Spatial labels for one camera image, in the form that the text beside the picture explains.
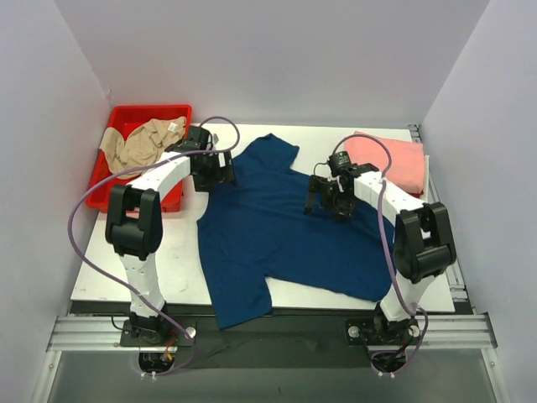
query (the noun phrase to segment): red plastic bin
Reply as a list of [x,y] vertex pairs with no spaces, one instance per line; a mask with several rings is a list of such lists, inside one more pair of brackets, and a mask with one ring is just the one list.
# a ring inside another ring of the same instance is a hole
[[[108,119],[108,127],[115,128],[124,139],[137,127],[146,123],[149,119],[171,120],[181,116],[186,117],[185,135],[190,126],[192,116],[192,107],[190,105],[136,105],[115,107]],[[97,182],[110,176],[112,173],[108,170],[108,164],[104,158],[104,153],[99,149],[97,161],[91,173],[90,185],[94,186]],[[112,186],[117,183],[126,184],[134,178],[115,179],[101,186],[91,193],[86,204],[91,208],[97,208],[100,212],[108,211],[108,198]],[[163,212],[178,212],[181,206],[181,192],[183,185],[178,183],[161,202]]]

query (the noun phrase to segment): folded beige clothing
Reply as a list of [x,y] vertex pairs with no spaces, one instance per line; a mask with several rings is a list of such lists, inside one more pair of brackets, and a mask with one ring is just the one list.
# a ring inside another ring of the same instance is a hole
[[[134,129],[127,140],[115,128],[107,128],[99,149],[104,152],[108,169],[113,174],[135,166],[148,166],[160,159],[166,147],[183,138],[185,124],[185,117],[174,120],[151,119]],[[119,178],[128,179],[142,173],[134,172]]]

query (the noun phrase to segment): white table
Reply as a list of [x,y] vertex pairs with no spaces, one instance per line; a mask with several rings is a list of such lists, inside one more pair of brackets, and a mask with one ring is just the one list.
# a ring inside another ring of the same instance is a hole
[[[257,137],[267,133],[300,146],[292,165],[294,170],[310,175],[317,162],[324,162],[336,143],[356,128],[310,128],[299,126],[238,125],[241,142],[233,150],[240,154]],[[231,145],[235,140],[233,128],[226,124],[207,124],[217,133],[218,149]],[[365,133],[386,139],[411,141],[408,130],[358,128]],[[328,175],[325,166],[317,173]],[[181,211],[164,215],[164,238],[157,251],[159,283],[165,300],[170,304],[210,305],[211,298],[201,269],[197,244],[196,221],[206,210],[208,195],[194,192],[192,179],[185,180]],[[113,248],[104,237],[106,215],[99,214],[87,247],[86,256],[103,269],[126,280],[123,266]],[[325,308],[325,309],[373,309],[375,304],[328,290],[299,285],[282,280],[267,279],[274,307]],[[73,301],[130,301],[129,292],[119,284],[99,275],[86,264],[81,265]],[[427,311],[452,312],[455,310],[450,287],[445,275],[440,276],[424,294],[421,305]]]

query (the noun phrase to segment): navy blue fabric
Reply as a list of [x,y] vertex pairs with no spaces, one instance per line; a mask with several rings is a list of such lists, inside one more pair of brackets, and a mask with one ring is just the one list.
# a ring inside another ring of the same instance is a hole
[[198,242],[220,328],[270,312],[265,277],[370,301],[388,292],[376,210],[359,202],[350,222],[319,207],[305,216],[309,176],[290,169],[298,151],[273,134],[256,139],[233,160],[238,187],[209,195]]

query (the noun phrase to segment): folded pink towel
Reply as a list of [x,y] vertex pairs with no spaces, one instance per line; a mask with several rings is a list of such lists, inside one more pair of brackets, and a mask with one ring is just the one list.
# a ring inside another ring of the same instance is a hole
[[[378,137],[376,139],[383,143],[392,155],[392,167],[386,174],[388,179],[408,193],[413,195],[421,194],[425,180],[423,144]],[[344,146],[352,162],[357,164],[369,162],[380,170],[386,168],[388,164],[388,157],[384,150],[369,139],[355,137],[347,140]]]

